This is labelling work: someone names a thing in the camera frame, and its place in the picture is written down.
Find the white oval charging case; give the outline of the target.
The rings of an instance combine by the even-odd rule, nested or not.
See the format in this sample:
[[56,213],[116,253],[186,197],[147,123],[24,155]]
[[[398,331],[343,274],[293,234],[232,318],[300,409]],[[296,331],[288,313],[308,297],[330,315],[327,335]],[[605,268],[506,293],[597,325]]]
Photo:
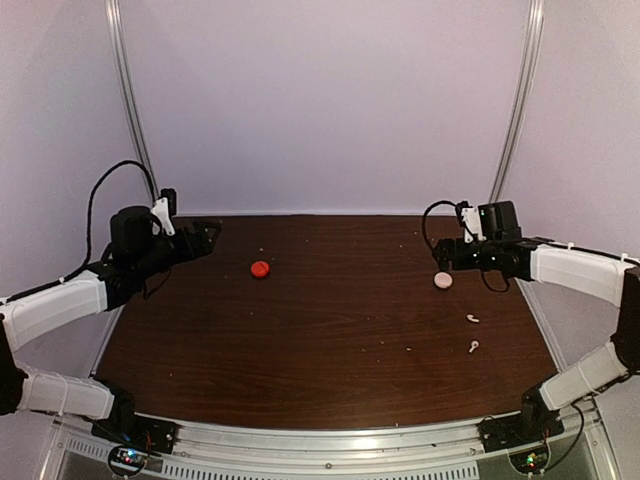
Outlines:
[[442,290],[447,290],[453,285],[453,278],[447,272],[438,272],[433,277],[434,285]]

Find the red round earbud charging case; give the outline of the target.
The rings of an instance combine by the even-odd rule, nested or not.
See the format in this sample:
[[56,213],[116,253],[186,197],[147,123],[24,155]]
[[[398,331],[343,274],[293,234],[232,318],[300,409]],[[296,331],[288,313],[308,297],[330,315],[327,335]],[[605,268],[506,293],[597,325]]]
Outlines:
[[251,275],[254,278],[262,279],[269,276],[271,267],[267,261],[258,260],[254,262],[250,267]]

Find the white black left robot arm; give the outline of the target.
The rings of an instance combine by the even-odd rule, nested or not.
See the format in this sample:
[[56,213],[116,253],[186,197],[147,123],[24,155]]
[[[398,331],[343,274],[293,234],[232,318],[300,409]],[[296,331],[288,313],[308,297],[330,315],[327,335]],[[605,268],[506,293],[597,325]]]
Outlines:
[[18,362],[29,342],[84,317],[115,310],[147,291],[148,280],[174,266],[211,254],[221,233],[212,221],[176,227],[165,199],[132,206],[110,221],[103,257],[71,279],[12,296],[1,303],[1,412],[18,410],[70,414],[103,420],[123,444],[144,433],[138,415],[122,405],[114,388],[90,379],[47,372]]

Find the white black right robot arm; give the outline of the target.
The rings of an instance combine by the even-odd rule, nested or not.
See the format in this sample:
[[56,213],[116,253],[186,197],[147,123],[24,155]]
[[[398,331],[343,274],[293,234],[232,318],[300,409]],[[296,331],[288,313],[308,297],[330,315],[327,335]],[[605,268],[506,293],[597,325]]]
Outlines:
[[551,412],[638,375],[637,259],[542,237],[526,238],[510,201],[478,207],[461,201],[452,207],[461,237],[425,241],[441,272],[495,271],[504,282],[518,279],[565,287],[604,300],[619,311],[616,330],[603,346],[525,394],[526,409],[512,423],[519,440],[535,440],[550,426]]

